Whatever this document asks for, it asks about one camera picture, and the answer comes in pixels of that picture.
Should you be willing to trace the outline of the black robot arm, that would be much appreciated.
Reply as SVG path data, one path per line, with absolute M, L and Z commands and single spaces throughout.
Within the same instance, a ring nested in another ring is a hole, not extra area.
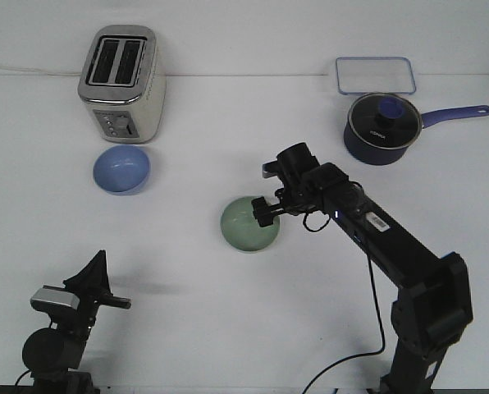
M 252 202 L 260 227 L 283 213 L 320 211 L 333 220 L 398 289 L 391 324 L 398 337 L 390 372 L 380 393 L 430 393 L 447 350 L 473 321 L 468 268 L 451 252 L 439 258 L 372 201 L 363 187 L 332 163 L 321 164 L 305 143 L 265 163 L 263 177 L 276 176 L 278 204 Z
M 22 348 L 22 360 L 34 380 L 33 393 L 100 393 L 88 372 L 79 371 L 101 306 L 129 309 L 131 300 L 112 294 L 107 254 L 100 250 L 63 286 L 44 285 L 30 298 L 50 324 L 33 332 Z

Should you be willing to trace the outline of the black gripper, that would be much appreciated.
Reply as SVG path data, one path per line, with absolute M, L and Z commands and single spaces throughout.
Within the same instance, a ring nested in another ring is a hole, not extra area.
M 308 146 L 298 143 L 281 151 L 276 160 L 263 164 L 264 178 L 276 176 L 283 187 L 275 196 L 278 204 L 269 204 L 264 197 L 251 201 L 253 216 L 260 227 L 270 227 L 274 219 L 288 213 L 297 216 L 301 213 L 322 211 L 322 196 L 310 185 L 310 172 L 320 166 Z
M 63 281 L 64 291 L 74 293 L 80 299 L 77 310 L 50 307 L 48 316 L 56 324 L 57 330 L 69 334 L 79 341 L 87 341 L 96 324 L 100 306 L 129 309 L 131 299 L 114 296 L 107 274 L 107 255 L 100 250 L 75 276 Z

